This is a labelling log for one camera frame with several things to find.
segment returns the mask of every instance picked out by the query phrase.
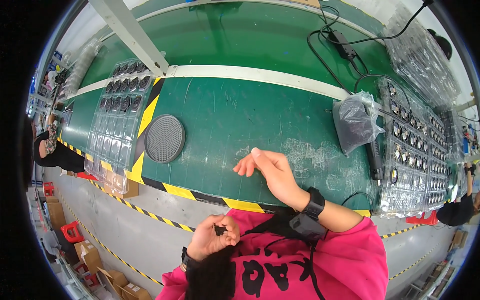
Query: black wristwatch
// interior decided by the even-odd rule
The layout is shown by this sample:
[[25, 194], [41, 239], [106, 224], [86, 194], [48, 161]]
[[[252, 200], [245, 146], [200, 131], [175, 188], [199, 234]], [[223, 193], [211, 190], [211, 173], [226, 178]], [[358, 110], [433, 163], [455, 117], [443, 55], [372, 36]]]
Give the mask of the black wristwatch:
[[181, 262], [187, 267], [187, 270], [190, 269], [195, 269], [198, 267], [199, 262], [194, 260], [193, 258], [189, 257], [187, 254], [187, 247], [182, 248], [182, 253], [181, 253]]
[[310, 201], [302, 213], [306, 214], [313, 220], [318, 221], [318, 215], [324, 210], [325, 207], [325, 198], [316, 188], [312, 186], [308, 188], [307, 192], [310, 194]]

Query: power adapter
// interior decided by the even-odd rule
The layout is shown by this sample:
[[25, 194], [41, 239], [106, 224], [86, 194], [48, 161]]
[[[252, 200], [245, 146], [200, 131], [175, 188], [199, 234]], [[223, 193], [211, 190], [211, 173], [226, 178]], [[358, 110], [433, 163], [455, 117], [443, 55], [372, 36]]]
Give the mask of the power adapter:
[[[339, 42], [339, 43], [348, 43], [347, 39], [343, 35], [343, 33], [339, 31], [330, 31], [328, 33], [328, 38], [332, 41]], [[340, 57], [345, 60], [352, 60], [357, 56], [357, 53], [353, 49], [351, 45], [341, 45], [333, 43], [337, 52], [340, 54]]]

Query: gray circular mesh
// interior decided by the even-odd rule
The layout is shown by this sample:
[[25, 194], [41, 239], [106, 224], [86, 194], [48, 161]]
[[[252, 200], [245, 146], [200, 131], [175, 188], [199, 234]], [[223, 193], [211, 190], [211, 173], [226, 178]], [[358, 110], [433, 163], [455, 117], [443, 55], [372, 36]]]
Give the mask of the gray circular mesh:
[[145, 152], [154, 161], [169, 163], [181, 152], [185, 143], [185, 130], [171, 115], [156, 117], [145, 133]]

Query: pink sweatshirt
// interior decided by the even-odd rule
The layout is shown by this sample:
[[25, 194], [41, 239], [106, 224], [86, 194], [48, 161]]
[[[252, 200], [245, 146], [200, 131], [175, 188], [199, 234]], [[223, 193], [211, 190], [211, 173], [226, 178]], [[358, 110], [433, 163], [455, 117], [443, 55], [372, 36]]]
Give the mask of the pink sweatshirt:
[[[227, 213], [240, 227], [240, 234], [272, 217], [269, 214], [232, 209]], [[388, 269], [385, 248], [373, 222], [364, 218], [354, 228], [329, 232], [313, 254], [318, 288], [327, 300], [385, 299]], [[251, 233], [231, 260], [236, 265], [234, 300], [318, 299], [309, 266], [310, 248], [298, 240], [283, 240], [272, 233]], [[165, 284], [156, 300], [182, 300], [187, 278], [177, 267], [162, 276]]]

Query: gray concrete floor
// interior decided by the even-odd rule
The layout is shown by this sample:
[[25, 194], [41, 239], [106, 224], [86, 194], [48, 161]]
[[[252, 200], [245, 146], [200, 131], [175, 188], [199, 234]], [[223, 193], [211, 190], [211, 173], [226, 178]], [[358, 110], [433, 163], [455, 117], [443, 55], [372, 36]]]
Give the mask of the gray concrete floor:
[[[59, 174], [60, 168], [45, 168], [45, 181], [54, 182], [55, 189], [62, 194], [80, 221], [117, 256], [158, 281], [162, 280], [163, 273], [170, 272], [179, 265], [181, 249], [190, 242], [191, 232], [145, 216], [84, 179]], [[225, 207], [177, 197], [143, 185], [139, 187], [139, 196], [127, 200], [151, 213], [190, 227], [196, 227], [210, 214], [228, 211]], [[75, 220], [67, 208], [64, 208], [64, 213], [67, 222]], [[412, 226], [404, 219], [372, 217], [372, 220], [378, 226], [379, 235]], [[83, 228], [81, 230], [85, 238], [99, 249], [106, 269], [119, 270], [129, 281], [147, 289], [153, 298], [158, 295], [161, 285], [123, 264], [89, 237], [88, 232]], [[414, 267], [390, 280], [386, 298], [394, 297], [433, 262], [442, 261], [454, 231], [454, 228], [420, 226], [383, 239], [389, 277], [405, 270], [435, 247]]]

